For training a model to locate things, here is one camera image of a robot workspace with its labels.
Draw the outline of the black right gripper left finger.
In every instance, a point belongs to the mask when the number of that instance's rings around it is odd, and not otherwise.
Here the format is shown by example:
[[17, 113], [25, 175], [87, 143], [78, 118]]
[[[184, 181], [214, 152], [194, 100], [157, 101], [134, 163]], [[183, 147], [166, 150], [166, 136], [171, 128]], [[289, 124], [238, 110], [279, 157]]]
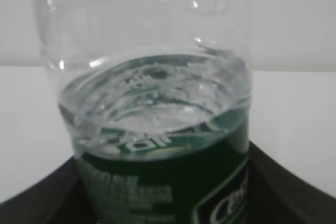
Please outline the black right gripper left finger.
[[1, 223], [96, 223], [74, 158], [1, 203]]

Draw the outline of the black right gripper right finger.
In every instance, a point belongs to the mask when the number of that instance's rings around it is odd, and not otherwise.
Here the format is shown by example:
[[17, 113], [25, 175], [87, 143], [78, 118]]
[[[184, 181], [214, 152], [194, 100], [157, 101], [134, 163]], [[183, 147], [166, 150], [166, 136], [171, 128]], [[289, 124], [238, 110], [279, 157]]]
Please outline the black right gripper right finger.
[[249, 145], [248, 223], [335, 223], [335, 198]]

